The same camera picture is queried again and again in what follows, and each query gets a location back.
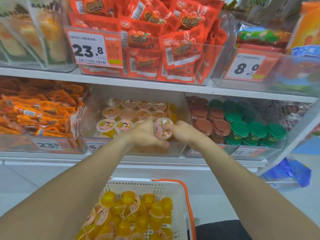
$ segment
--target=white floor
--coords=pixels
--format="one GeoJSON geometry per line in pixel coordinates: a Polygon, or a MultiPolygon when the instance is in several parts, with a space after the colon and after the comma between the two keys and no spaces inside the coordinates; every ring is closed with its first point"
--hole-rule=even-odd
{"type": "MultiPolygon", "coordinates": [[[[320,226],[320,156],[296,154],[295,158],[312,169],[311,185],[281,193],[320,226]]],[[[0,216],[29,195],[0,192],[0,216]]],[[[201,224],[237,219],[224,194],[194,194],[190,195],[190,202],[194,217],[200,219],[201,224]]]]}

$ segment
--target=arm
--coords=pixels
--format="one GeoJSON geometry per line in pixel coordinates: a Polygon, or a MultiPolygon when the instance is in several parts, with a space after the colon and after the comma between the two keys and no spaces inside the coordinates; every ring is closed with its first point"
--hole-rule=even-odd
{"type": "Polygon", "coordinates": [[[58,175],[0,218],[2,239],[73,239],[109,177],[133,146],[167,148],[153,135],[152,118],[117,136],[58,175]]]}
{"type": "Polygon", "coordinates": [[[182,121],[165,126],[202,154],[253,240],[320,239],[320,228],[313,221],[209,137],[182,121]]]}

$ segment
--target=right hand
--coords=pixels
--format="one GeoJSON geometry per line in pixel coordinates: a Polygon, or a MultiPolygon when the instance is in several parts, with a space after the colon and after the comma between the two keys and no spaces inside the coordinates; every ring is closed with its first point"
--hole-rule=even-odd
{"type": "Polygon", "coordinates": [[[192,146],[199,137],[204,136],[200,131],[182,120],[179,120],[175,125],[163,124],[163,128],[171,131],[178,141],[189,146],[192,146]]]}

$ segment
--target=green lid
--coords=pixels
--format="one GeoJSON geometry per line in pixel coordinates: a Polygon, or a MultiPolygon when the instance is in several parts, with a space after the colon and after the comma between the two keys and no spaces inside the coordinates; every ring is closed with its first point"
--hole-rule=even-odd
{"type": "Polygon", "coordinates": [[[222,107],[226,111],[228,109],[235,109],[237,104],[235,102],[232,102],[230,100],[226,100],[223,102],[222,107]]]}
{"type": "Polygon", "coordinates": [[[260,145],[264,146],[264,147],[274,147],[274,142],[269,141],[268,139],[261,139],[258,141],[260,145]]]}
{"type": "Polygon", "coordinates": [[[249,109],[243,110],[242,113],[243,113],[242,119],[247,123],[254,121],[257,117],[256,114],[249,109]]]}
{"type": "Polygon", "coordinates": [[[235,121],[231,123],[231,130],[233,133],[246,137],[249,135],[249,127],[248,125],[243,121],[235,121]]]}
{"type": "Polygon", "coordinates": [[[256,137],[265,138],[268,133],[268,128],[259,123],[259,122],[251,122],[249,125],[249,131],[256,137]]]}
{"type": "Polygon", "coordinates": [[[249,107],[249,104],[247,104],[246,102],[244,102],[244,101],[239,101],[239,102],[237,102],[237,109],[239,110],[239,111],[243,111],[244,109],[247,109],[249,107]]]}
{"type": "Polygon", "coordinates": [[[227,144],[234,145],[234,146],[238,146],[241,144],[241,140],[236,140],[232,135],[228,135],[225,138],[225,141],[227,144]]]}
{"type": "Polygon", "coordinates": [[[229,122],[241,121],[242,113],[236,109],[228,109],[224,116],[229,122]]]}
{"type": "Polygon", "coordinates": [[[242,144],[248,145],[248,146],[257,146],[258,145],[258,140],[251,140],[250,137],[245,137],[242,139],[242,144]]]}
{"type": "Polygon", "coordinates": [[[209,107],[210,108],[222,109],[222,102],[220,100],[218,100],[218,99],[213,99],[213,100],[210,101],[209,107]]]}
{"type": "Polygon", "coordinates": [[[279,140],[284,139],[288,134],[287,130],[282,125],[275,123],[268,124],[268,132],[272,137],[279,140]]]}

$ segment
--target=hand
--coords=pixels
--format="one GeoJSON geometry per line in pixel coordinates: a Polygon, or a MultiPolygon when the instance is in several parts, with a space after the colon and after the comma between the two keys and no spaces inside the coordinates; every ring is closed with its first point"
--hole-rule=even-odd
{"type": "Polygon", "coordinates": [[[135,128],[124,133],[130,137],[130,143],[138,147],[158,146],[169,148],[168,141],[160,140],[153,134],[153,117],[150,116],[146,121],[138,124],[135,128]]]}
{"type": "Polygon", "coordinates": [[[170,130],[178,141],[191,147],[198,138],[204,136],[200,131],[182,120],[179,120],[175,125],[166,123],[163,125],[163,128],[170,130]]]}

